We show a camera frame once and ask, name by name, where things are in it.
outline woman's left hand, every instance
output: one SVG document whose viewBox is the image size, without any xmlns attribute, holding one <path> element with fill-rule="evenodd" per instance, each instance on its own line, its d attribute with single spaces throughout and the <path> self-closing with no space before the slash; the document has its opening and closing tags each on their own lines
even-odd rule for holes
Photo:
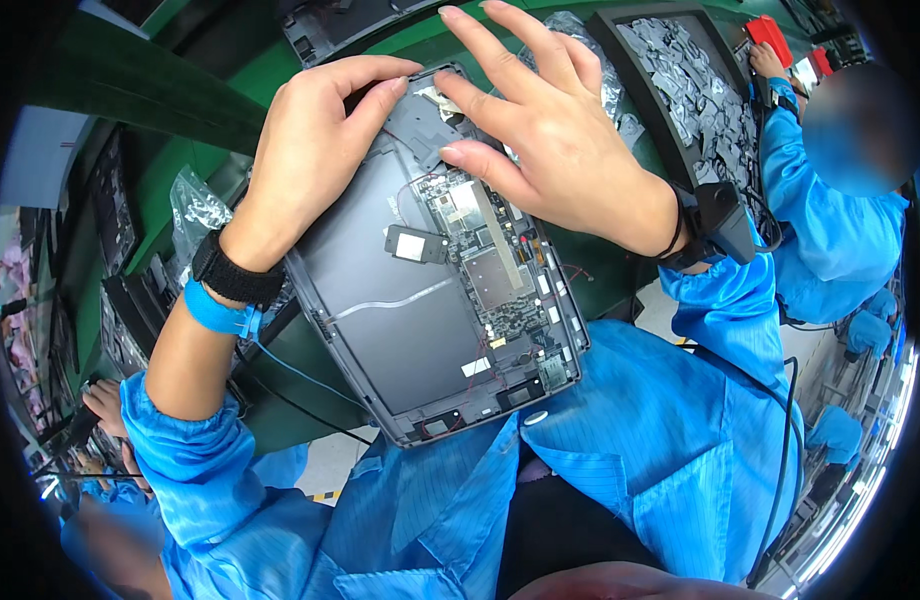
<svg viewBox="0 0 920 600">
<path fill-rule="evenodd" d="M 421 68 L 393 56 L 359 55 L 302 71 L 276 91 L 256 147 L 247 197 L 220 236 L 234 264 L 269 271 L 343 193 Z M 344 99 L 381 81 L 347 116 Z"/>
</svg>

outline black wristband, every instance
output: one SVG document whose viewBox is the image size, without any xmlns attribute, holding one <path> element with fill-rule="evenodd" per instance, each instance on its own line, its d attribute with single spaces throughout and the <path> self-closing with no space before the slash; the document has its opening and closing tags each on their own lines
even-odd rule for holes
<svg viewBox="0 0 920 600">
<path fill-rule="evenodd" d="M 284 287 L 283 263 L 267 272 L 253 272 L 235 264 L 220 247 L 223 227 L 206 234 L 190 265 L 190 277 L 235 303 L 270 306 Z"/>
<path fill-rule="evenodd" d="M 677 226 L 673 229 L 673 239 L 670 240 L 666 249 L 656 256 L 650 256 L 650 258 L 654 260 L 660 260 L 673 252 L 673 247 L 677 245 L 677 240 L 680 239 L 680 231 L 684 226 L 684 204 L 680 201 L 680 195 L 677 193 L 677 188 L 674 187 L 672 183 L 670 187 L 673 189 L 673 195 L 677 199 Z"/>
</svg>

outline gray floor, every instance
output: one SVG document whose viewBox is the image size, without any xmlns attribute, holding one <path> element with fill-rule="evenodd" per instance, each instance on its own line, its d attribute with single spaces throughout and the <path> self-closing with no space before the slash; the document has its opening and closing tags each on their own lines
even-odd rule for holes
<svg viewBox="0 0 920 600">
<path fill-rule="evenodd" d="M 636 319 L 638 328 L 654 333 L 671 343 L 682 339 L 670 328 L 670 320 L 677 311 L 677 302 L 664 294 L 659 281 L 654 281 L 644 287 L 637 296 L 644 306 L 643 312 Z M 828 357 L 837 350 L 837 337 L 831 330 L 806 332 L 788 326 L 781 327 L 779 333 L 783 342 L 784 356 L 795 355 L 800 363 L 801 372 L 796 390 L 799 398 L 804 390 L 811 390 L 816 382 L 822 381 Z M 786 373 L 788 377 L 791 371 L 792 366 L 788 366 Z M 380 433 L 380 429 L 365 425 L 354 429 L 353 433 L 372 441 Z M 334 493 L 332 498 L 318 500 L 334 506 L 336 493 L 343 490 L 350 469 L 360 460 L 366 450 L 367 446 L 364 443 L 340 433 L 314 439 L 310 442 L 306 470 L 299 478 L 296 487 L 303 490 L 309 497 Z"/>
</svg>

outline red wire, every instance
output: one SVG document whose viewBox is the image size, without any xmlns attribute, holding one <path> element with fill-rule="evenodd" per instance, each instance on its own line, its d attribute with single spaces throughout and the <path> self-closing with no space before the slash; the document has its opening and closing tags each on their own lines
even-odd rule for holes
<svg viewBox="0 0 920 600">
<path fill-rule="evenodd" d="M 469 383 L 466 385 L 466 393 L 464 394 L 464 401 L 463 401 L 463 404 L 460 405 L 460 408 L 458 408 L 457 411 L 456 411 L 456 412 L 457 412 L 457 418 L 456 418 L 456 420 L 454 420 L 453 425 L 451 425 L 449 429 L 447 429 L 446 431 L 444 431 L 444 432 L 442 432 L 442 433 L 438 433 L 437 435 L 430 435 L 430 432 L 427 430 L 427 420 L 424 419 L 424 420 L 422 420 L 422 421 L 419 422 L 419 429 L 420 429 L 420 431 L 422 431 L 422 432 L 425 433 L 427 436 L 429 436 L 430 439 L 440 438 L 440 437 L 442 437 L 442 436 L 446 436 L 446 435 L 449 434 L 450 432 L 454 431 L 454 428 L 455 428 L 456 426 L 459 426 L 459 425 L 460 425 L 460 420 L 463 419 L 463 409 L 466 408 L 466 407 L 467 407 L 467 404 L 470 402 L 470 398 L 469 398 L 469 396 L 470 396 L 470 390 L 473 390 L 473 389 L 474 389 L 474 380 L 477 379 L 477 361 L 480 360 L 480 351 L 481 351 L 481 350 L 483 351 L 484 357 L 486 357 L 486 355 L 487 355 L 487 345 L 486 345 L 486 343 L 485 343 L 485 341 L 486 341 L 486 340 L 485 340 L 486 335 L 487 335 L 487 334 L 484 333 L 483 336 L 480 337 L 480 342 L 476 345 L 476 357 L 473 359 L 473 369 L 474 369 L 474 372 L 473 372 L 473 374 L 469 377 Z M 500 379 L 499 377 L 497 377 L 497 375 L 496 375 L 492 370 L 490 371 L 490 374 L 493 375 L 493 377 L 494 377 L 497 381 L 501 381 L 501 379 Z"/>
</svg>

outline white label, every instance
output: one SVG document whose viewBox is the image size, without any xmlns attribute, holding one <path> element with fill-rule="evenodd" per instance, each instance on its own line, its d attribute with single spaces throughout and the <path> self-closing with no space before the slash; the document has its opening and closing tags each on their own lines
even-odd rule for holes
<svg viewBox="0 0 920 600">
<path fill-rule="evenodd" d="M 472 378 L 481 371 L 490 369 L 490 361 L 486 356 L 484 356 L 483 358 L 475 360 L 471 363 L 466 363 L 466 365 L 461 366 L 460 369 L 463 370 L 464 378 Z"/>
<path fill-rule="evenodd" d="M 396 255 L 400 258 L 419 261 L 424 255 L 425 240 L 409 233 L 399 234 L 396 240 Z"/>
<path fill-rule="evenodd" d="M 537 283 L 539 284 L 539 294 L 541 296 L 546 296 L 550 294 L 550 283 L 547 282 L 547 276 L 543 273 L 537 275 Z"/>
</svg>

